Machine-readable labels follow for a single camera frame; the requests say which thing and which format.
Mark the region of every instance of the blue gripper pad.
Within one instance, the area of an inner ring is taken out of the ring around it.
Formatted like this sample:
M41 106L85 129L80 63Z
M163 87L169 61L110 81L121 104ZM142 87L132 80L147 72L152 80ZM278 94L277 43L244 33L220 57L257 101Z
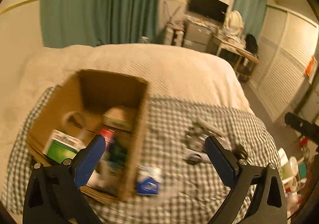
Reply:
M72 160L74 183L80 188L89 181L96 165L105 152L105 139L96 135L86 148L81 149Z
M233 188L239 173L236 157L231 151L224 149L214 136L206 138L205 151L223 184Z

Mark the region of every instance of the checkered blanket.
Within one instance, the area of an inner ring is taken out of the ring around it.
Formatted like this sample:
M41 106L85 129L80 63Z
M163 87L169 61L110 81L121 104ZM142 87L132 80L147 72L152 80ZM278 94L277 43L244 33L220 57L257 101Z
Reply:
M31 110L18 133L8 162L2 193L5 207L19 214L23 211L28 180L31 174L31 155L26 149L26 135L54 87L48 88ZM168 97L149 100L148 131L145 136L141 165L163 169L160 194L153 197L136 196L130 202L103 205L93 199L88 202L105 223L207 223L226 198L225 187L213 165L189 165L182 159L187 128L197 117L227 133L234 146L240 143L249 154L252 165L266 166L273 162L280 167L274 141L263 122L250 113ZM248 191L235 222L248 209L254 192Z

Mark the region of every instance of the backpack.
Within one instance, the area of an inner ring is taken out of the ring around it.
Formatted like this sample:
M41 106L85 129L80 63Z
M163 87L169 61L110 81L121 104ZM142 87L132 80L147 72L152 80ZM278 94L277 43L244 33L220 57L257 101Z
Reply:
M252 54L257 54L258 45L255 37L252 34L247 34L246 36L246 50Z

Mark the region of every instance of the bed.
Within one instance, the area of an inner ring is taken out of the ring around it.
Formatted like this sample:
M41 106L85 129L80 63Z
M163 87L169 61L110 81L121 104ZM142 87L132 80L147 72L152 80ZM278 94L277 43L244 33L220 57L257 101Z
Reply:
M26 64L20 86L0 119L1 135L17 136L2 193L2 202L9 211L23 211L31 173L31 156L25 148L28 129L50 99L54 86L82 68L135 75L150 82L148 131L141 164L160 166L164 172L157 197L136 196L128 203L111 205L88 198L104 222L208 222L229 189L211 164L191 166L180 157L185 146L184 132L197 117L226 132L232 145L241 143L250 164L266 166L273 162L280 167L272 137L253 114L235 72L225 60L155 44L43 48ZM253 191L252 186L236 221L244 217Z

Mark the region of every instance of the metal screw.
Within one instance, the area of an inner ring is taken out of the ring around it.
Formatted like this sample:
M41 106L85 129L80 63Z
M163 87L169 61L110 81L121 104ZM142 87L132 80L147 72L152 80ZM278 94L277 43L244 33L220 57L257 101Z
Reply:
M40 166L41 166L41 164L40 164L40 163L36 163L36 164L34 165L34 169L39 169L39 168L40 168Z
M68 166L69 164L71 164L71 162L72 162L72 160L71 160L70 158L67 158L67 159L65 159L65 160L63 161L63 164L64 164L65 166Z
M239 160L239 163L240 163L242 166L247 165L247 161L246 161L245 159L240 159L240 160Z
M269 167L270 167L271 169L276 169L276 165L275 165L274 163L270 163L270 164L269 164Z

